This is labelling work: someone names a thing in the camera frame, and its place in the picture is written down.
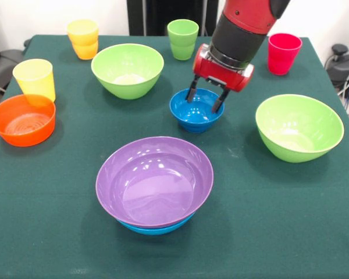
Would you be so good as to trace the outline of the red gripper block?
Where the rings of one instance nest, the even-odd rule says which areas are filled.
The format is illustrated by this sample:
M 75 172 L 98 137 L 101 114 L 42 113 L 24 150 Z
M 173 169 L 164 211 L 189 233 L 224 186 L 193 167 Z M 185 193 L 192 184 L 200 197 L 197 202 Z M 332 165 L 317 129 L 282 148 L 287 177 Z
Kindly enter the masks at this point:
M 245 69 L 237 70 L 219 64 L 209 51 L 208 44 L 201 44 L 193 63 L 194 76 L 186 95 L 186 101 L 191 103 L 197 92 L 197 83 L 200 77 L 205 80 L 212 80 L 217 85 L 225 87 L 222 94 L 217 98 L 212 107 L 212 113 L 217 113 L 223 105 L 230 90 L 235 92 L 242 91 L 252 79 L 254 65 L 248 64 Z

